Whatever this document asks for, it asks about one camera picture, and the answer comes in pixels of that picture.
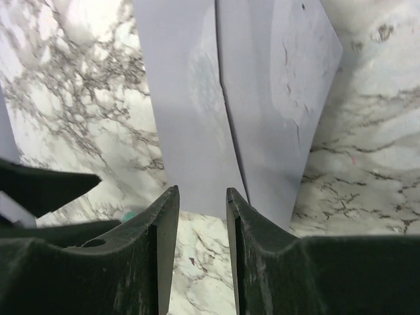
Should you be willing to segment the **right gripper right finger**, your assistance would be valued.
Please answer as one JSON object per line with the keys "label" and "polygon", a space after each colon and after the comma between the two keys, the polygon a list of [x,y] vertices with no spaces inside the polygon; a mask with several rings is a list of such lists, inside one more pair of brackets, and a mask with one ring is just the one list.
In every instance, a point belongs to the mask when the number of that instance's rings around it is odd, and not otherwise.
{"label": "right gripper right finger", "polygon": [[226,191],[238,314],[418,314],[419,237],[286,232]]}

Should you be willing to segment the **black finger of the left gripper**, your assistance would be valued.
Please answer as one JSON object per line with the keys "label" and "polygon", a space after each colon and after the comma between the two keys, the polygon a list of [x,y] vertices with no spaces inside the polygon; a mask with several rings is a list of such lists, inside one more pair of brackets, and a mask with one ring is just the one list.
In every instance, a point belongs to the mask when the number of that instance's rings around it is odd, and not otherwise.
{"label": "black finger of the left gripper", "polygon": [[100,182],[95,174],[53,171],[1,159],[1,191],[37,218],[76,200]]}

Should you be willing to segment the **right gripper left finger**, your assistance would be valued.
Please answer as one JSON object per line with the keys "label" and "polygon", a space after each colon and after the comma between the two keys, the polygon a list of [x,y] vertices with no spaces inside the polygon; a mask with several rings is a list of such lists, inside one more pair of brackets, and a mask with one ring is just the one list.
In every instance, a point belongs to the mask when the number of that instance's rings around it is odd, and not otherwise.
{"label": "right gripper left finger", "polygon": [[125,221],[1,231],[2,314],[166,314],[179,189]]}

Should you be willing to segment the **green white glue stick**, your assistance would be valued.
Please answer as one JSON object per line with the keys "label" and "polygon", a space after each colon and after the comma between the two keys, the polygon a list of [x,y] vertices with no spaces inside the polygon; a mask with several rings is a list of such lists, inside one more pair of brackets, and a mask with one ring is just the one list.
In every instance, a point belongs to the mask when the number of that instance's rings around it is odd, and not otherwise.
{"label": "green white glue stick", "polygon": [[130,219],[132,219],[132,218],[134,218],[134,217],[136,217],[137,216],[137,213],[136,212],[127,212],[127,213],[125,213],[123,216],[122,216],[122,218],[121,218],[121,222],[127,222],[128,220],[130,220]]}

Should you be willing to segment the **grey envelope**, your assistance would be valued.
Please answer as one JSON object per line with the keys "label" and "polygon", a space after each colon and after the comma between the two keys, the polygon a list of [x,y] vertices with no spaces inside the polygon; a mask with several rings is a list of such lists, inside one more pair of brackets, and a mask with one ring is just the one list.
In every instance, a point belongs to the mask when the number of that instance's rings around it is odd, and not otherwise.
{"label": "grey envelope", "polygon": [[235,188],[288,228],[342,46],[319,1],[133,3],[165,174],[184,211]]}

